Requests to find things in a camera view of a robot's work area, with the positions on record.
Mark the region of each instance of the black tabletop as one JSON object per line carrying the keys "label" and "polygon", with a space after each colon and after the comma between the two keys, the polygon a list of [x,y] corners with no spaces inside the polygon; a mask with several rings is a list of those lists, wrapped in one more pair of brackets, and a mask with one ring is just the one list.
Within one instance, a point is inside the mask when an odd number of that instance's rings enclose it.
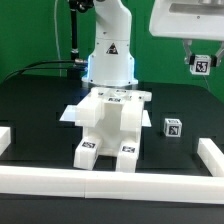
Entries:
{"label": "black tabletop", "polygon": [[[197,155],[199,138],[224,151],[224,104],[197,86],[140,83],[151,91],[145,104],[152,127],[143,128],[139,173],[210,176]],[[89,92],[80,81],[46,76],[15,77],[0,86],[0,126],[9,126],[12,144],[0,165],[74,169],[82,128],[60,122],[67,105]],[[182,135],[163,133],[165,118],[180,119]],[[94,170],[114,171],[116,159],[100,157]],[[3,223],[223,223],[224,206],[122,200],[89,200],[0,194]]]}

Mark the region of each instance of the green wall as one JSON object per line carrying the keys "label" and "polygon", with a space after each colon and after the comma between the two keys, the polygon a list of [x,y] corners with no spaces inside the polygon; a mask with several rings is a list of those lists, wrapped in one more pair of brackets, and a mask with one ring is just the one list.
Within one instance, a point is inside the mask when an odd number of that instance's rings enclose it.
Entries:
{"label": "green wall", "polygon": [[[57,59],[54,37],[55,0],[1,0],[0,7],[0,80],[13,70],[32,62]],[[181,83],[206,88],[202,77],[193,77],[183,60],[180,39],[152,37],[148,31],[152,0],[123,0],[133,15],[131,53],[136,59],[136,77],[140,81]],[[63,59],[70,58],[70,12],[66,0],[59,0],[58,27]],[[79,48],[87,58],[94,48],[94,9],[79,14]],[[195,41],[197,54],[215,54],[220,44]],[[32,72],[59,75],[59,71]],[[224,63],[212,68],[207,78],[211,92],[224,102]]]}

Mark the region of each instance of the cable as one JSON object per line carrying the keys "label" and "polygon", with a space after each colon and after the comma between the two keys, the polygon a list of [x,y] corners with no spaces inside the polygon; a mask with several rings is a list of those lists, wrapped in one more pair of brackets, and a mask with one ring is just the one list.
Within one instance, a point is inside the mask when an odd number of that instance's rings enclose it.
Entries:
{"label": "cable", "polygon": [[[20,69],[20,70],[17,70],[17,71],[14,71],[14,72],[11,72],[10,74],[8,74],[3,82],[7,81],[8,79],[16,76],[16,75],[22,75],[23,72],[25,71],[29,71],[29,70],[57,70],[57,69],[61,69],[61,70],[66,70],[66,69],[71,69],[71,68],[63,68],[63,67],[60,67],[60,68],[23,68],[23,69]],[[76,66],[76,67],[73,67],[73,69],[75,70],[78,70],[78,71],[86,71],[86,68],[83,67],[83,66]]]}
{"label": "cable", "polygon": [[204,78],[204,80],[205,80],[205,83],[206,83],[206,86],[207,86],[207,90],[209,91],[209,92],[211,92],[211,90],[210,90],[210,86],[209,86],[209,83],[208,83],[208,80],[206,79],[206,77],[203,75],[203,78]]}
{"label": "cable", "polygon": [[58,60],[60,61],[61,60],[61,51],[60,51],[59,37],[58,37],[57,11],[58,11],[58,0],[55,0],[55,3],[54,3],[54,31],[55,31],[55,42],[56,42]]}
{"label": "cable", "polygon": [[[43,64],[58,64],[58,63],[73,63],[74,64],[74,61],[72,60],[50,60],[50,61],[39,61],[39,62],[34,62],[32,64],[29,64],[27,65],[24,69],[26,68],[32,68],[32,67],[35,67],[35,66],[38,66],[38,65],[43,65]],[[20,72],[18,75],[21,75],[23,73],[23,69],[20,69]]]}

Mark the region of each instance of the white block structure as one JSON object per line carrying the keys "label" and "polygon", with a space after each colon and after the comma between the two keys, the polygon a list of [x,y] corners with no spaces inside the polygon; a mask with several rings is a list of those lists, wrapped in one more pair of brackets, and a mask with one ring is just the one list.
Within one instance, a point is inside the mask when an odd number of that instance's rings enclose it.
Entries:
{"label": "white block structure", "polygon": [[211,139],[199,140],[198,155],[213,177],[224,178],[224,155]]}
{"label": "white block structure", "polygon": [[9,127],[0,127],[0,155],[11,143],[11,131]]}
{"label": "white block structure", "polygon": [[75,152],[74,167],[92,170],[98,155],[117,157],[116,171],[135,172],[142,126],[151,127],[145,101],[150,92],[94,87],[61,117],[74,118],[83,127],[83,139]]}

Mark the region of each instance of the white block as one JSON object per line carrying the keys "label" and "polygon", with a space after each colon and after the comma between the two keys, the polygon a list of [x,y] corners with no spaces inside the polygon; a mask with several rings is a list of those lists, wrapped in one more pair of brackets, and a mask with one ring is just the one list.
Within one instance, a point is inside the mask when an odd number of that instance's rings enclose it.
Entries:
{"label": "white block", "polygon": [[86,198],[123,199],[123,173],[92,172],[86,180]]}
{"label": "white block", "polygon": [[198,155],[214,177],[224,177],[224,155],[209,138],[200,138]]}
{"label": "white block", "polygon": [[86,175],[74,170],[0,166],[0,192],[84,197]]}
{"label": "white block", "polygon": [[68,105],[62,114],[60,121],[75,122],[75,106]]}
{"label": "white block", "polygon": [[102,100],[87,96],[75,107],[76,126],[95,127],[102,115]]}
{"label": "white block", "polygon": [[143,101],[126,101],[121,112],[122,131],[140,132],[142,127]]}
{"label": "white block", "polygon": [[152,127],[149,114],[147,110],[143,110],[142,114],[142,127]]}
{"label": "white block", "polygon": [[132,142],[122,142],[117,156],[116,171],[135,172],[139,155],[139,146]]}
{"label": "white block", "polygon": [[0,127],[0,155],[11,143],[11,132],[9,127]]}
{"label": "white block", "polygon": [[224,203],[224,178],[126,174],[124,199],[190,203]]}
{"label": "white block", "polygon": [[211,57],[208,55],[196,55],[194,64],[190,66],[193,75],[209,75],[211,68]]}
{"label": "white block", "polygon": [[95,137],[85,137],[75,151],[74,167],[92,170],[97,155],[97,149],[101,146],[102,140]]}
{"label": "white block", "polygon": [[182,123],[179,119],[166,118],[164,122],[164,134],[167,137],[180,137]]}

